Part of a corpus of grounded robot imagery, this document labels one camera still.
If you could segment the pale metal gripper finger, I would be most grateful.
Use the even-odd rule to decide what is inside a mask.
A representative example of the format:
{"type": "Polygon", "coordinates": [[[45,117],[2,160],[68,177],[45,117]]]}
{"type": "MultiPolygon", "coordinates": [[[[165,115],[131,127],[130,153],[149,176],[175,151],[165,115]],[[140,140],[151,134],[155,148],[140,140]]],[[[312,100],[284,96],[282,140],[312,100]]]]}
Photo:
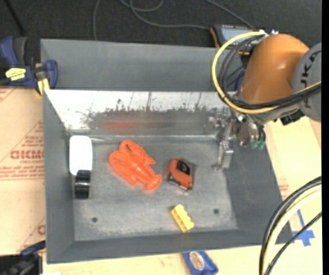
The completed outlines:
{"type": "Polygon", "coordinates": [[[220,142],[218,146],[217,161],[211,166],[213,171],[220,171],[223,168],[226,149],[227,149],[227,144],[224,141],[220,142]]]}
{"type": "Polygon", "coordinates": [[[234,154],[234,149],[227,149],[224,151],[223,168],[225,169],[229,168],[233,154],[234,154]]]}

